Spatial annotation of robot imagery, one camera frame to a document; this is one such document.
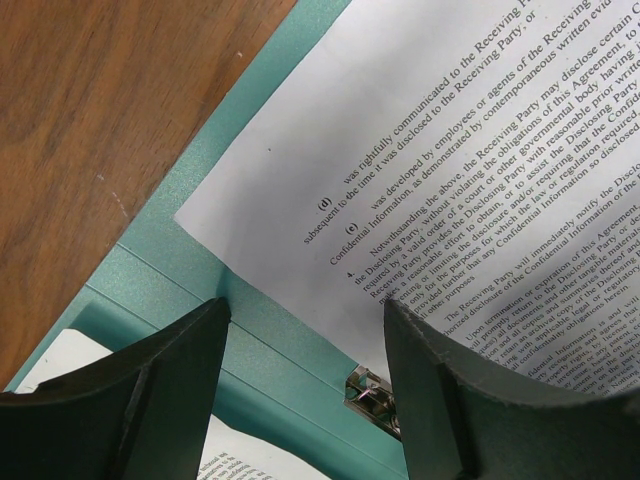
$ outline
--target teal binder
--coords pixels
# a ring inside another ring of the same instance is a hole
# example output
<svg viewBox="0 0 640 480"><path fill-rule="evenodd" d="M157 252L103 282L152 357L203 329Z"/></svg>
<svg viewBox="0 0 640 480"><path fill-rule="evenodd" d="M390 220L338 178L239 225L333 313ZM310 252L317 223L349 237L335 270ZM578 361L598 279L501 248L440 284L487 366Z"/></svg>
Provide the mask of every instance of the teal binder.
<svg viewBox="0 0 640 480"><path fill-rule="evenodd" d="M399 441L343 405L354 361L236 277L172 219L348 0L300 0L9 385L63 328L119 349L207 299L232 324L214 413L334 479L407 479Z"/></svg>

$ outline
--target metal clip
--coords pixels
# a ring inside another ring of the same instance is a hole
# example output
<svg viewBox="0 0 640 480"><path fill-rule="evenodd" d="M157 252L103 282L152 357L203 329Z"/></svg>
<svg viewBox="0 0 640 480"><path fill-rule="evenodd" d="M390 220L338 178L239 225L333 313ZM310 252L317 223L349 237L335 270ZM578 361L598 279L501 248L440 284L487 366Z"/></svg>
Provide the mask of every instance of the metal clip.
<svg viewBox="0 0 640 480"><path fill-rule="evenodd" d="M401 440L391 385L358 365L347 377L344 404L389 435Z"/></svg>

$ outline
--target paper page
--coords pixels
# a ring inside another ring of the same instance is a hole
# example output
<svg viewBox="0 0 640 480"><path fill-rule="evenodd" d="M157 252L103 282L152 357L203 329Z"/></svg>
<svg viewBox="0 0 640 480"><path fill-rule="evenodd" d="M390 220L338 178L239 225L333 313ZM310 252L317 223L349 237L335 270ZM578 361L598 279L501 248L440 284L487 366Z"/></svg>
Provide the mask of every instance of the paper page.
<svg viewBox="0 0 640 480"><path fill-rule="evenodd" d="M15 393L31 393L39 383L84 367L111 354L77 330L60 332ZM229 428L211 415L197 480L324 480L298 457Z"/></svg>
<svg viewBox="0 0 640 480"><path fill-rule="evenodd" d="M38 384L71 373L110 354L111 350L79 331L70 328L62 330L14 393L32 393Z"/></svg>
<svg viewBox="0 0 640 480"><path fill-rule="evenodd" d="M393 297L534 378L637 385L639 21L355 0L176 220L387 378Z"/></svg>

